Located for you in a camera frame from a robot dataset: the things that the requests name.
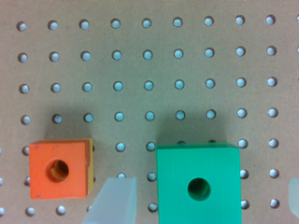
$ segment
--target block hole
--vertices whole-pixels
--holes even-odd
[[[68,176],[68,166],[61,160],[48,162],[46,169],[49,179],[54,182],[62,182]]]
[[[210,194],[210,186],[203,178],[195,178],[188,185],[189,196],[196,201],[203,201]]]

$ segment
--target orange block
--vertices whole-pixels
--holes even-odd
[[[92,139],[39,141],[29,150],[32,199],[85,198],[92,190]]]

